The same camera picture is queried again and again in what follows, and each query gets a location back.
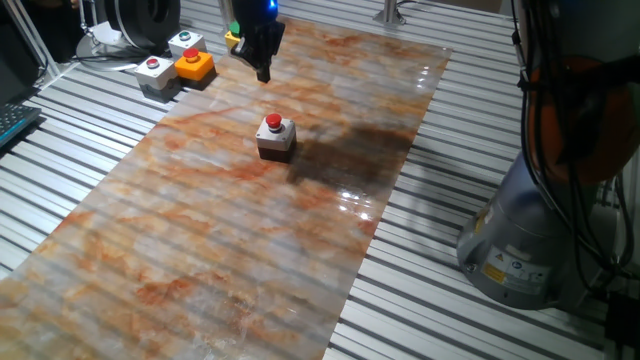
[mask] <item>metal slat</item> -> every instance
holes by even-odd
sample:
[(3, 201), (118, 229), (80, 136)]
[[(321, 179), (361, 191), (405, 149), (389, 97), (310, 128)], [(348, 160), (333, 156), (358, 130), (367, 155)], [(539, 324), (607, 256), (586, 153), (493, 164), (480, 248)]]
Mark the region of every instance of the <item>metal slat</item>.
[(84, 74), (101, 77), (103, 79), (107, 79), (107, 80), (128, 86), (132, 89), (140, 90), (140, 85), (138, 85), (138, 80), (136, 80), (135, 75), (129, 74), (124, 71), (109, 71), (106, 73), (96, 72), (94, 70), (87, 68), (83, 64), (80, 64), (78, 67), (76, 67), (75, 71), (73, 72), (82, 72)]
[(85, 166), (82, 166), (76, 162), (73, 162), (71, 160), (67, 160), (61, 156), (58, 156), (54, 153), (51, 153), (49, 151), (45, 151), (37, 146), (34, 146), (30, 143), (21, 143), (18, 144), (16, 147), (14, 147), (12, 149), (12, 151), (14, 153), (17, 154), (21, 154), (25, 157), (28, 157), (36, 162), (39, 162), (41, 164), (47, 165), (49, 162), (42, 160), (42, 159), (47, 159), (50, 161), (53, 161), (54, 163), (60, 164), (62, 166), (65, 166), (69, 169), (72, 169), (78, 173), (81, 173), (85, 176), (88, 176), (94, 180), (100, 181), (104, 178), (104, 174), (100, 173), (98, 171), (89, 169)]
[(434, 360), (481, 359), (479, 356), (407, 326), (391, 317), (375, 313), (351, 300), (347, 300), (340, 318), (384, 336), (394, 345), (401, 347), (401, 349), (404, 348), (404, 351), (412, 352), (414, 356), (428, 356)]
[(439, 241), (429, 240), (422, 236), (415, 236), (415, 234), (407, 231), (405, 231), (404, 234), (408, 236), (409, 239), (399, 236), (396, 229), (393, 229), (393, 233), (391, 233), (384, 231), (379, 227), (376, 230), (374, 240), (372, 241), (382, 241), (387, 244), (392, 244), (393, 246), (397, 246), (401, 249), (451, 267), (458, 266), (456, 249), (450, 245), (445, 245)]
[(416, 319), (421, 319), (423, 320), (423, 326), (430, 325), (430, 328), (438, 332), (444, 329), (443, 335), (448, 335), (453, 339), (461, 340), (470, 345), (473, 344), (474, 348), (499, 359), (549, 359), (549, 357), (536, 353), (524, 346), (487, 333), (463, 321), (360, 279), (355, 280), (349, 294), (367, 303), (394, 312), (399, 316), (404, 315), (408, 321), (415, 322)]
[(415, 148), (450, 158), (465, 159), (471, 164), (496, 170), (502, 174), (505, 174), (507, 170), (509, 170), (515, 158), (515, 156), (510, 158), (490, 154), (487, 152), (489, 149), (483, 149), (484, 153), (481, 153), (479, 147), (473, 148), (457, 143), (455, 139), (447, 138), (442, 134), (440, 134), (439, 137), (420, 135), (421, 134), (418, 133), (418, 136), (416, 136), (413, 141), (412, 149)]
[(517, 75), (517, 73), (509, 74), (502, 71), (491, 70), (485, 67), (463, 64), (455, 61), (448, 62), (446, 70), (489, 80), (500, 81), (510, 86), (516, 86), (518, 84), (518, 81), (520, 81), (520, 77), (519, 75)]
[(557, 334), (542, 329), (528, 322), (487, 308), (477, 302), (460, 297), (438, 286), (423, 283), (409, 275), (392, 270), (381, 264), (365, 259), (359, 273), (387, 288), (395, 289), (417, 299), (422, 299), (448, 314), (456, 314), (461, 321), (474, 326), (481, 325), (493, 331), (497, 336), (514, 339), (527, 347), (541, 352), (548, 351), (550, 357), (565, 357), (568, 359), (599, 359), (599, 351), (560, 337)]
[(121, 84), (109, 81), (93, 74), (87, 74), (80, 71), (70, 71), (65, 74), (65, 79), (70, 82), (75, 82), (82, 86), (86, 86), (92, 89), (99, 89), (100, 92), (104, 92), (108, 95), (120, 97), (126, 100), (135, 101), (146, 107), (153, 108), (158, 111), (169, 112), (175, 105), (175, 102), (168, 102), (166, 104), (147, 99), (142, 94), (142, 91), (138, 89), (132, 89), (128, 86), (122, 86)]
[(97, 137), (92, 137), (91, 139), (82, 135), (78, 135), (77, 131), (71, 132), (65, 129), (62, 129), (58, 126), (53, 125), (51, 122), (45, 122), (40, 125), (40, 128), (43, 130), (47, 130), (47, 133), (57, 135), (60, 138), (66, 138), (67, 141), (71, 140), (77, 144), (84, 146), (87, 149), (91, 149), (97, 153), (104, 154), (106, 156), (111, 157), (112, 159), (122, 159), (126, 152), (121, 151), (120, 149), (115, 149), (109, 145), (103, 145), (106, 139), (98, 139)]
[(62, 206), (63, 208), (67, 209), (67, 210), (73, 210), (76, 207), (76, 203), (73, 201), (70, 201), (68, 199), (65, 199), (59, 195), (56, 195), (54, 193), (52, 193), (51, 191), (42, 188), (38, 185), (35, 185), (29, 181), (25, 181), (22, 178), (19, 178), (11, 173), (8, 173), (2, 169), (0, 169), (0, 180), (5, 180), (8, 181), (16, 186), (19, 186), (23, 189), (25, 189), (26, 191), (33, 193), (37, 196), (40, 196), (44, 199), (47, 199), (48, 201), (57, 204), (59, 206)]
[(27, 249), (29, 251), (33, 251), (38, 247), (38, 243), (29, 240), (28, 238), (3, 225), (0, 225), (0, 236), (5, 237), (10, 242), (17, 244), (19, 247)]
[(447, 127), (432, 126), (428, 121), (420, 126), (418, 134), (428, 138), (437, 137), (442, 141), (448, 141), (454, 145), (459, 145), (472, 151), (483, 152), (487, 155), (495, 155), (501, 159), (509, 159), (509, 161), (515, 159), (520, 153), (520, 149), (513, 145), (500, 144), (498, 142), (501, 140), (500, 137), (491, 140), (488, 137), (473, 136)]
[(393, 235), (396, 238), (403, 238), (402, 241), (411, 241), (424, 246), (429, 246), (450, 255), (454, 255), (454, 251), (451, 250), (455, 247), (458, 230), (451, 227), (443, 226), (430, 226), (430, 224), (422, 224), (423, 228), (410, 228), (402, 227), (399, 223), (403, 218), (392, 213), (386, 212), (382, 216), (382, 222), (379, 224), (378, 229), (381, 233), (376, 235), (381, 240), (386, 242), (400, 244), (400, 241), (394, 241), (390, 239)]
[[(376, 13), (378, 13), (381, 10), (381, 7), (379, 4), (378, 4), (378, 8), (369, 7), (369, 8), (366, 8), (365, 10), (365, 8), (362, 6), (365, 3), (366, 3), (365, 1), (358, 1), (358, 0), (354, 0), (348, 3), (340, 2), (340, 1), (332, 1), (330, 3), (330, 7), (326, 5), (325, 6), (326, 8), (330, 8), (331, 10), (335, 9), (336, 11), (345, 15), (362, 14), (362, 15), (368, 16), (369, 19), (371, 19)], [(318, 5), (317, 2), (308, 1), (308, 0), (298, 0), (296, 1), (296, 4)], [(452, 24), (450, 22), (448, 23), (446, 21), (442, 21), (443, 19), (446, 20), (447, 17), (429, 16), (429, 12), (420, 11), (420, 5), (414, 6), (413, 8), (410, 6), (402, 7), (401, 9), (403, 14), (406, 15), (406, 20), (407, 20), (407, 23), (403, 25), (403, 30), (406, 30), (405, 28), (419, 27), (427, 31), (428, 34), (432, 36), (441, 37), (442, 36), (441, 34), (448, 34), (451, 37), (451, 39), (454, 39), (454, 38), (459, 39), (459, 37), (464, 38), (463, 43), (478, 41), (478, 43), (476, 43), (477, 46), (484, 45), (487, 48), (495, 47), (496, 49), (502, 48), (506, 40), (509, 40), (511, 37), (511, 33), (509, 33), (507, 29), (501, 29), (502, 31), (500, 32), (502, 32), (502, 34), (496, 34), (495, 32), (486, 31), (487, 29), (491, 29), (491, 28), (496, 29), (496, 27), (480, 25), (480, 26), (476, 26), (475, 28), (473, 27), (469, 28), (465, 26), (460, 26), (460, 24)]]
[(436, 91), (433, 95), (433, 99), (464, 109), (470, 109), (472, 111), (478, 111), (512, 121), (520, 121), (520, 110), (510, 106), (500, 105), (499, 103), (490, 103), (482, 99), (442, 90)]
[(114, 107), (114, 104), (117, 104), (117, 109), (114, 109), (118, 112), (136, 115), (154, 124), (160, 121), (165, 114), (165, 112), (161, 110), (150, 108), (134, 101), (128, 101), (124, 98), (69, 81), (65, 78), (61, 78), (50, 87), (74, 94), (75, 97), (91, 100), (105, 107)]
[(403, 360), (417, 360), (418, 358), (407, 354), (406, 352), (394, 347), (386, 342), (380, 341), (376, 337), (365, 334), (362, 331), (356, 330), (349, 325), (338, 322), (334, 334), (342, 336), (343, 338), (352, 340), (356, 344), (366, 346), (373, 351), (380, 353), (390, 359), (403, 359)]
[(149, 128), (141, 127), (136, 124), (129, 124), (129, 126), (131, 127), (125, 127), (122, 124), (116, 124), (115, 122), (108, 121), (108, 119), (99, 119), (97, 117), (75, 111), (66, 106), (56, 104), (44, 98), (33, 97), (31, 98), (31, 101), (29, 101), (29, 103), (32, 104), (30, 106), (42, 107), (42, 112), (45, 115), (51, 115), (56, 117), (57, 119), (68, 121), (73, 124), (80, 124), (83, 122), (95, 125), (107, 129), (111, 132), (120, 134), (128, 139), (132, 139), (135, 143), (142, 140), (144, 135), (146, 135), (146, 133), (149, 131)]
[(29, 151), (23, 151), (21, 149), (20, 152), (16, 151), (15, 154), (16, 156), (19, 156), (22, 159), (26, 159), (36, 164), (37, 166), (42, 167), (43, 169), (48, 169), (57, 174), (61, 174), (66, 178), (72, 179), (74, 182), (82, 184), (83, 186), (90, 189), (98, 185), (100, 180), (102, 180), (85, 175), (77, 170), (74, 170), (73, 168), (64, 166), (58, 162), (49, 161), (47, 158)]
[(347, 356), (339, 351), (336, 351), (334, 349), (327, 349), (327, 351), (324, 352), (324, 357), (323, 359), (327, 359), (327, 360), (353, 360), (353, 358), (351, 356)]
[(486, 57), (474, 55), (472, 53), (466, 53), (464, 50), (455, 49), (449, 58), (449, 62), (462, 63), (469, 66), (469, 68), (487, 68), (490, 70), (499, 71), (510, 76), (518, 74), (520, 71), (520, 65), (516, 62), (504, 62), (496, 59), (488, 59)]
[(391, 358), (382, 355), (381, 353), (374, 351), (362, 344), (359, 344), (349, 338), (346, 338), (338, 333), (333, 333), (329, 341), (330, 346), (339, 346), (342, 349), (347, 350), (352, 354), (356, 354), (362, 359), (368, 360), (391, 360)]
[(469, 122), (460, 118), (455, 118), (437, 112), (428, 112), (422, 128), (437, 128), (441, 131), (451, 131), (458, 134), (459, 137), (470, 137), (490, 141), (493, 146), (513, 153), (520, 152), (520, 134), (512, 131), (477, 125), (475, 122)]
[(455, 159), (442, 156), (424, 149), (411, 148), (407, 154), (407, 160), (414, 164), (437, 169), (450, 175), (460, 176), (465, 179), (477, 180), (481, 184), (500, 184), (504, 172), (478, 166), (464, 159)]
[(48, 210), (50, 213), (57, 215), (60, 219), (64, 219), (71, 210), (66, 209), (53, 201), (49, 201), (46, 198), (38, 196), (32, 192), (21, 188), (13, 183), (10, 183), (4, 179), (0, 179), (0, 190), (3, 190), (7, 194), (12, 196), (19, 196), (31, 203), (38, 204), (39, 207)]
[(0, 264), (13, 270), (20, 266), (27, 259), (27, 256), (29, 256), (28, 252), (0, 237)]
[(104, 173), (108, 173), (118, 164), (117, 161), (111, 158), (70, 142), (65, 142), (56, 136), (49, 135), (42, 131), (36, 131), (35, 133), (27, 136), (27, 140), (45, 149), (52, 150), (60, 156), (69, 156), (70, 154), (73, 154), (73, 157), (69, 157), (70, 160), (86, 164), (87, 166), (99, 169)]
[(464, 193), (449, 185), (419, 181), (408, 178), (402, 175), (402, 173), (396, 181), (395, 189), (417, 198), (425, 197), (434, 199), (434, 201), (439, 203), (447, 203), (452, 205), (452, 207), (462, 207), (468, 211), (479, 210), (487, 203), (484, 199), (471, 197), (470, 195), (472, 194)]
[(23, 236), (24, 238), (35, 244), (42, 243), (42, 241), (44, 241), (44, 239), (46, 238), (46, 235), (44, 235), (41, 231), (35, 230), (32, 227), (22, 224), (2, 213), (0, 213), (0, 226), (3, 226), (4, 228), (9, 229), (16, 234), (20, 234), (20, 236)]
[(117, 141), (110, 140), (108, 137), (102, 136), (101, 134), (95, 134), (95, 133), (93, 133), (91, 131), (87, 131), (87, 130), (81, 129), (79, 127), (67, 124), (67, 123), (65, 123), (63, 121), (58, 121), (57, 119), (49, 119), (49, 120), (47, 120), (46, 122), (44, 122), (41, 125), (41, 127), (43, 127), (43, 128), (45, 128), (45, 126), (55, 126), (56, 128), (65, 130), (65, 131), (67, 131), (69, 133), (72, 133), (74, 135), (83, 137), (83, 138), (85, 138), (87, 140), (91, 140), (94, 143), (110, 147), (110, 148), (112, 148), (114, 150), (117, 150), (117, 151), (119, 151), (121, 153), (124, 153), (124, 154), (128, 153), (131, 150), (131, 148), (133, 148), (133, 146), (135, 146), (135, 144), (132, 145), (132, 146), (131, 145), (121, 144), (121, 143), (119, 143)]
[(442, 79), (440, 80), (440, 82), (438, 82), (438, 89), (446, 90), (455, 94), (482, 99), (488, 102), (500, 103), (502, 105), (510, 106), (515, 109), (519, 109), (520, 105), (522, 105), (522, 97), (496, 93), (466, 84), (448, 81), (446, 79)]
[[(369, 3), (377, 4), (376, 0), (367, 0)], [(495, 27), (502, 27), (509, 29), (513, 26), (513, 21), (504, 15), (488, 13), (481, 10), (473, 10), (465, 7), (447, 5), (441, 2), (425, 1), (421, 0), (421, 5), (426, 5), (430, 12), (446, 17), (453, 17), (464, 22), (479, 22), (494, 25)]]
[(491, 304), (494, 309), (507, 314), (510, 317), (518, 314), (519, 316), (528, 318), (531, 321), (540, 322), (553, 327), (558, 331), (571, 334), (576, 339), (581, 339), (580, 341), (590, 342), (594, 345), (597, 344), (598, 346), (602, 345), (604, 335), (604, 328), (602, 326), (584, 321), (578, 317), (571, 316), (556, 309), (526, 311), (514, 309), (494, 302), (487, 299), (487, 297), (482, 294), (480, 290), (476, 289), (458, 270), (453, 270), (450, 267), (421, 258), (405, 250), (384, 243), (376, 243), (376, 247), (369, 248), (367, 254), (371, 257), (394, 264), (395, 266), (411, 273), (419, 274), (421, 277), (428, 278), (431, 281), (446, 284), (446, 287), (457, 290), (459, 296), (466, 298), (468, 301), (476, 302), (478, 305), (481, 303)]
[(11, 275), (11, 271), (8, 268), (0, 265), (0, 281), (9, 275)]
[[(69, 116), (69, 115), (63, 114), (61, 112), (58, 112), (58, 111), (50, 109), (50, 108), (42, 109), (42, 114), (44, 116), (48, 117), (48, 118), (54, 118), (57, 121), (60, 121), (60, 122), (65, 123), (65, 124), (68, 124), (69, 126), (80, 128), (82, 130), (85, 130), (85, 131), (100, 135), (100, 136), (102, 136), (104, 138), (107, 138), (109, 140), (113, 140), (115, 142), (124, 144), (124, 145), (126, 145), (126, 146), (128, 146), (130, 148), (136, 146), (138, 141), (140, 141), (143, 138), (142, 135), (134, 133), (132, 131), (128, 131), (128, 130), (126, 130), (124, 128), (121, 128), (121, 127), (119, 127), (117, 125), (113, 125), (113, 124), (108, 124), (108, 123), (102, 122), (101, 125), (103, 125), (103, 126), (100, 126), (100, 125), (96, 126), (96, 125), (92, 124), (91, 122), (74, 118), (73, 116)], [(99, 120), (95, 120), (95, 119), (92, 122), (100, 123)], [(120, 134), (121, 132), (126, 132), (128, 135), (133, 136), (133, 138), (130, 137), (130, 136), (126, 136), (126, 135), (121, 135)]]
[(0, 191), (0, 211), (22, 219), (46, 234), (60, 224), (60, 219), (4, 191)]
[(112, 119), (116, 124), (121, 124), (129, 129), (134, 129), (136, 126), (139, 126), (146, 129), (144, 130), (145, 134), (155, 125), (155, 123), (150, 120), (122, 113), (117, 109), (105, 107), (94, 101), (68, 94), (51, 86), (38, 93), (38, 97), (54, 101), (58, 104), (65, 104), (65, 106), (76, 111)]
[(446, 241), (450, 237), (453, 237), (455, 240), (460, 232), (459, 228), (453, 227), (450, 224), (443, 224), (440, 219), (425, 219), (392, 206), (387, 206), (384, 209), (382, 220), (396, 227), (409, 229), (427, 238), (431, 235), (437, 239), (443, 239), (443, 241)]
[[(334, 2), (347, 3), (344, 0), (334, 0)], [(502, 42), (505, 42), (504, 36), (510, 37), (513, 33), (513, 22), (508, 21), (506, 22), (507, 26), (503, 26), (505, 19), (498, 16), (476, 16), (461, 12), (459, 9), (442, 8), (439, 5), (433, 2), (407, 4), (406, 6), (400, 6), (399, 10), (408, 22), (413, 19), (419, 19), (425, 22), (458, 25), (458, 27), (477, 31), (475, 36), (478, 36), (478, 34), (502, 35)], [(381, 10), (380, 3), (375, 1), (358, 2), (358, 6), (374, 11)]]
[(424, 121), (428, 122), (431, 114), (445, 115), (477, 126), (494, 128), (511, 134), (518, 134), (518, 136), (520, 135), (521, 125), (519, 120), (488, 114), (480, 110), (459, 107), (457, 104), (432, 100), (431, 103), (429, 103), (429, 109), (427, 110), (427, 115), (425, 116)]
[(393, 191), (389, 197), (389, 205), (399, 206), (405, 209), (411, 209), (412, 212), (419, 214), (425, 218), (442, 219), (448, 223), (464, 226), (467, 222), (467, 216), (464, 213), (456, 211), (451, 207), (437, 205), (428, 200), (413, 197), (411, 195)]
[(58, 191), (78, 202), (89, 193), (89, 189), (51, 171), (33, 165), (13, 155), (5, 155), (0, 160), (0, 168), (6, 168), (46, 188)]
[(471, 89), (477, 89), (478, 91), (483, 90), (483, 91), (487, 91), (497, 95), (507, 95), (517, 99), (522, 99), (522, 91), (520, 90), (520, 88), (514, 85), (505, 84), (500, 81), (493, 81), (490, 79), (471, 76), (463, 73), (458, 73), (455, 71), (446, 71), (442, 75), (442, 78), (440, 80), (440, 83), (438, 83), (438, 85), (442, 84), (443, 80), (446, 83), (453, 82), (455, 84), (466, 85)]
[[(351, 21), (357, 22), (359, 23), (358, 25), (363, 27), (374, 27), (372, 26), (373, 23), (371, 21), (371, 18), (376, 14), (376, 11), (368, 11), (366, 14), (362, 14), (361, 9), (355, 5), (351, 6), (331, 3), (331, 7), (326, 7), (322, 5), (316, 5), (311, 2), (305, 2), (304, 0), (281, 2), (281, 4), (283, 3), (284, 6), (281, 6), (279, 8), (279, 13), (283, 15), (288, 15), (290, 9), (303, 10), (313, 12), (314, 15), (309, 15), (309, 17), (313, 20), (316, 20), (317, 18), (317, 15), (315, 14), (322, 14), (324, 16), (330, 17), (331, 19), (334, 19), (333, 22), (335, 22), (336, 20), (342, 22)], [(376, 30), (378, 31), (382, 29), (379, 26), (374, 28), (376, 28)], [(411, 23), (407, 23), (402, 27), (403, 34), (420, 36), (421, 42), (429, 42), (433, 45), (440, 45), (444, 47), (470, 48), (473, 50), (486, 51), (492, 54), (500, 54), (502, 56), (508, 56), (508, 54), (513, 51), (512, 46), (504, 45), (503, 43), (495, 41), (469, 38), (468, 35), (456, 34), (450, 32), (451, 30), (453, 30), (453, 28), (450, 28), (449, 31), (438, 30), (437, 28), (425, 29), (423, 26), (412, 25)], [(390, 30), (389, 33), (393, 34), (397, 33), (397, 31)]]
[[(366, 283), (362, 281), (358, 282), (358, 285), (362, 284)], [(456, 342), (463, 344), (465, 347), (472, 348), (477, 351), (476, 355), (482, 358), (493, 357), (496, 359), (508, 358), (527, 360), (532, 358), (542, 358), (539, 356), (540, 354), (536, 354), (530, 350), (528, 351), (528, 349), (520, 346), (514, 346), (497, 336), (482, 333), (482, 331), (462, 322), (456, 323), (456, 327), (447, 325), (443, 326), (443, 322), (451, 323), (452, 321), (437, 311), (426, 307), (420, 307), (416, 303), (373, 286), (369, 286), (368, 290), (371, 291), (370, 293), (360, 289), (358, 285), (354, 284), (349, 295), (352, 299), (364, 302), (364, 304), (359, 303), (359, 305), (364, 307), (373, 305), (374, 307), (383, 309), (385, 313), (397, 316), (397, 318), (401, 319), (404, 323), (420, 326), (424, 332), (437, 334), (437, 336), (445, 338), (445, 341), (447, 342)]]
[(466, 197), (476, 199), (482, 203), (489, 201), (498, 188), (497, 185), (483, 184), (481, 179), (464, 178), (459, 174), (452, 175), (410, 161), (404, 163), (400, 170), (400, 175), (401, 180), (405, 179), (405, 177), (410, 177), (416, 181), (434, 184), (441, 188), (453, 188), (456, 192), (463, 193)]

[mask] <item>marble-patterned mat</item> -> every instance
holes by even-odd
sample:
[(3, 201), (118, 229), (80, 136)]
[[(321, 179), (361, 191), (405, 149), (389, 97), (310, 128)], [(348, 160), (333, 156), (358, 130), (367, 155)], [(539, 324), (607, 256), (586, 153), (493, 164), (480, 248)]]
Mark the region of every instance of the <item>marble-patterned mat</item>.
[(0, 283), (0, 358), (322, 356), (450, 51), (282, 21), (271, 82), (223, 58)]

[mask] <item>black cable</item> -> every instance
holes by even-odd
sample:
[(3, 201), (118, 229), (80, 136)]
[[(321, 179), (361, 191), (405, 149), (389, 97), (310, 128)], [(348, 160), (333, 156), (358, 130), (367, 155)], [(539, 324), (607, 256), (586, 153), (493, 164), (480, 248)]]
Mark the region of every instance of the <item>black cable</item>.
[(148, 55), (129, 55), (129, 56), (118, 56), (118, 55), (96, 55), (96, 56), (73, 56), (71, 58), (71, 62), (83, 62), (83, 61), (93, 61), (93, 62), (102, 62), (109, 60), (125, 60), (138, 62), (146, 59)]
[(522, 66), (524, 66), (524, 73), (526, 75), (526, 78), (522, 75), (522, 72), (520, 73), (520, 89), (522, 90), (522, 110), (521, 110), (521, 114), (520, 114), (520, 147), (523, 149), (522, 150), (522, 157), (524, 160), (524, 165), (527, 168), (527, 172), (529, 173), (529, 176), (531, 177), (531, 180), (533, 181), (534, 185), (538, 185), (538, 179), (535, 176), (533, 167), (531, 166), (531, 159), (529, 159), (529, 142), (528, 142), (528, 138), (526, 136), (526, 134), (528, 133), (528, 119), (529, 116), (527, 114), (527, 103), (529, 100), (529, 91), (527, 90), (527, 83), (529, 82), (529, 80), (531, 79), (531, 69), (533, 66), (533, 55), (535, 52), (535, 46), (531, 47), (531, 44), (533, 44), (533, 37), (532, 37), (532, 32), (531, 31), (527, 31), (527, 44), (529, 44), (529, 47), (527, 48), (527, 59), (524, 60), (524, 50), (522, 47), (522, 42), (520, 39), (520, 35), (519, 35), (519, 30), (518, 30), (518, 19), (516, 18), (516, 8), (515, 8), (515, 3), (514, 0), (511, 0), (511, 13), (513, 15), (513, 31), (514, 31), (514, 36), (512, 36), (512, 40), (514, 41), (514, 45), (517, 47), (516, 51), (520, 52), (520, 56), (519, 58), (522, 58), (523, 60), (523, 64), (521, 64)]
[(541, 18), (538, 15), (538, 10), (535, 7), (532, 7), (531, 9), (526, 9), (526, 10), (528, 12), (527, 18), (530, 19), (529, 24), (531, 25), (531, 27), (534, 28), (534, 31), (536, 32), (536, 35), (537, 35), (536, 40), (540, 43), (540, 50), (542, 53), (542, 60), (541, 60), (541, 67), (540, 67), (540, 81), (539, 81), (540, 86), (538, 87), (537, 93), (536, 93), (536, 110), (535, 110), (535, 124), (534, 124), (534, 141), (535, 141), (535, 147), (536, 147), (536, 158), (538, 160), (538, 165), (539, 165), (540, 175), (542, 180), (541, 187), (543, 188), (544, 191), (547, 192), (548, 196), (554, 202), (556, 207), (554, 211), (560, 215), (560, 218), (564, 221), (565, 225), (569, 228), (571, 232), (571, 236), (574, 241), (574, 251), (575, 251), (576, 262), (578, 265), (579, 276), (581, 277), (581, 280), (584, 280), (583, 285), (585, 286), (585, 288), (591, 289), (582, 271), (580, 251), (579, 251), (580, 246), (582, 246), (585, 250), (587, 250), (587, 252), (591, 255), (591, 257), (593, 257), (593, 259), (601, 267), (608, 268), (609, 266), (605, 261), (605, 259), (603, 259), (602, 254), (598, 253), (597, 250), (593, 249), (588, 243), (586, 243), (586, 241), (584, 240), (584, 237), (581, 236), (580, 234), (580, 229), (577, 226), (577, 214), (576, 214), (577, 207), (576, 207), (575, 198), (573, 196), (574, 195), (573, 187), (570, 189), (571, 216), (567, 217), (564, 207), (558, 201), (558, 197), (556, 196), (553, 188), (549, 185), (549, 179), (546, 174), (546, 163), (545, 163), (546, 159), (542, 150), (542, 138), (541, 138), (541, 112), (542, 112), (541, 110), (542, 110), (542, 102), (545, 99), (544, 89), (546, 86), (549, 86), (552, 84), (551, 75), (549, 75), (551, 73), (551, 69), (549, 66), (549, 54), (547, 53), (548, 49), (545, 46), (547, 43), (547, 38), (546, 38), (546, 34), (542, 29), (542, 25), (539, 22), (541, 21)]
[(607, 197), (609, 196), (609, 188), (613, 185), (613, 179), (609, 179), (604, 183), (602, 187), (602, 205), (607, 205)]
[(44, 67), (42, 68), (42, 70), (40, 70), (40, 72), (38, 73), (38, 78), (36, 79), (36, 81), (42, 79), (43, 76), (45, 76), (47, 74), (47, 70), (49, 69), (49, 58), (47, 58), (45, 56), (44, 58)]
[(624, 189), (622, 186), (622, 174), (620, 174), (616, 177), (616, 194), (618, 195), (618, 202), (620, 203), (620, 209), (622, 210), (626, 232), (626, 243), (620, 257), (620, 266), (625, 267), (629, 265), (631, 259), (633, 258), (633, 252), (635, 250), (635, 239), (633, 235), (633, 225), (631, 224), (631, 218), (629, 216), (629, 211), (627, 210), (627, 201), (624, 198)]
[[(556, 116), (558, 118), (558, 122), (562, 125), (560, 130), (562, 131), (561, 135), (563, 138), (563, 143), (565, 144), (565, 146), (570, 146), (569, 144), (569, 141), (571, 141), (570, 129), (568, 124), (568, 119), (565, 116), (564, 102), (561, 94), (561, 91), (562, 89), (565, 88), (564, 85), (566, 84), (564, 63), (562, 62), (562, 57), (560, 56), (561, 50), (560, 50), (560, 44), (558, 43), (558, 37), (556, 36), (557, 31), (555, 28), (555, 22), (553, 21), (552, 18), (549, 17), (550, 16), (549, 11), (544, 12), (543, 15), (546, 15), (547, 17), (545, 19), (542, 19), (542, 22), (546, 23), (550, 30), (550, 37), (548, 41), (556, 53), (554, 63), (556, 65), (555, 73), (558, 80), (557, 82), (554, 83), (556, 84), (556, 86), (552, 87), (552, 96), (554, 98), (554, 103), (556, 105)], [(580, 184), (580, 179), (578, 178), (578, 175), (576, 172), (575, 163), (571, 160), (568, 160), (567, 167), (569, 169), (569, 187), (571, 191), (575, 190), (576, 192), (575, 196), (578, 197), (578, 204), (580, 205), (579, 211), (581, 213), (582, 221), (585, 224), (587, 235), (589, 235), (589, 237), (587, 237), (587, 240), (591, 240), (591, 242), (595, 245), (596, 249), (598, 250), (598, 253), (600, 253), (602, 258), (604, 258), (605, 252), (591, 227), (591, 222), (588, 216), (589, 212), (587, 211), (587, 206), (584, 201), (584, 192), (582, 191), (582, 185)]]

